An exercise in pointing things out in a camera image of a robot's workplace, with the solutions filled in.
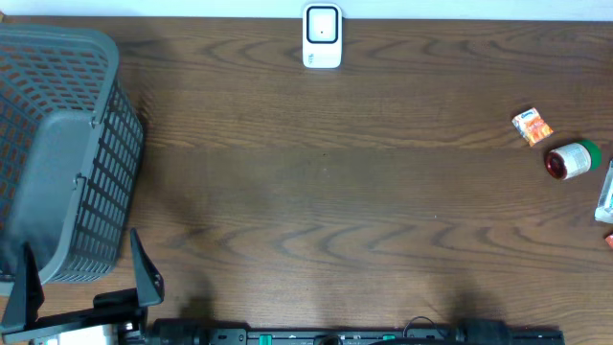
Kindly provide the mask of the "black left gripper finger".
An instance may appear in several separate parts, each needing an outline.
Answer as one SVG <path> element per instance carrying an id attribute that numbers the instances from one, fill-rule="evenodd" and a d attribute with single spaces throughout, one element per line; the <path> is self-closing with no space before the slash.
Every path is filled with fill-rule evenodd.
<path id="1" fill-rule="evenodd" d="M 13 288 L 1 322 L 2 334 L 20 333 L 32 326 L 44 303 L 34 252 L 27 242 L 21 249 Z"/>
<path id="2" fill-rule="evenodd" d="M 135 228 L 130 230 L 130 249 L 139 306 L 161 304 L 165 298 L 164 278 L 147 255 Z"/>

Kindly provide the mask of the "orange small carton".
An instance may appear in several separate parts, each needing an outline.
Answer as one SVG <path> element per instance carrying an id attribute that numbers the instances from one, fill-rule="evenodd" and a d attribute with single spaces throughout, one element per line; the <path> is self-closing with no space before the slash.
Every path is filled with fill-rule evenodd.
<path id="1" fill-rule="evenodd" d="M 534 107 L 514 116 L 511 123 L 530 147 L 535 146 L 554 133 Z"/>

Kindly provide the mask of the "white jar green lid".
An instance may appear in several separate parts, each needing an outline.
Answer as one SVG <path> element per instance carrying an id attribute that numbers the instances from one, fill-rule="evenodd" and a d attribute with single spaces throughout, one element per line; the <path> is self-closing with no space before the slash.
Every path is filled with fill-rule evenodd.
<path id="1" fill-rule="evenodd" d="M 589 140 L 580 140 L 552 149 L 545 157 L 547 172 L 558 180 L 567 180 L 593 171 L 601 163 L 601 149 Z"/>

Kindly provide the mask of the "white blue medicine box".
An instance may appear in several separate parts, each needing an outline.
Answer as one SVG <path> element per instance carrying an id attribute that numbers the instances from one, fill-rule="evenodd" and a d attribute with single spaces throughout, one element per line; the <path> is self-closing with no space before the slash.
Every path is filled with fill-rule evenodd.
<path id="1" fill-rule="evenodd" d="M 610 161 L 594 213 L 595 220 L 609 224 L 612 223 L 612 175 L 613 162 Z"/>

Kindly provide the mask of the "red chocolate bar wrapper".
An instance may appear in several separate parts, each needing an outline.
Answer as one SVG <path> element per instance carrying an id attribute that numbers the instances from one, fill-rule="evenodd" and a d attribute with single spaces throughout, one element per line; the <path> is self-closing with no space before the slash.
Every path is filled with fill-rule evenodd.
<path id="1" fill-rule="evenodd" d="M 610 248 L 613 248 L 613 235 L 608 235 L 604 240 Z"/>

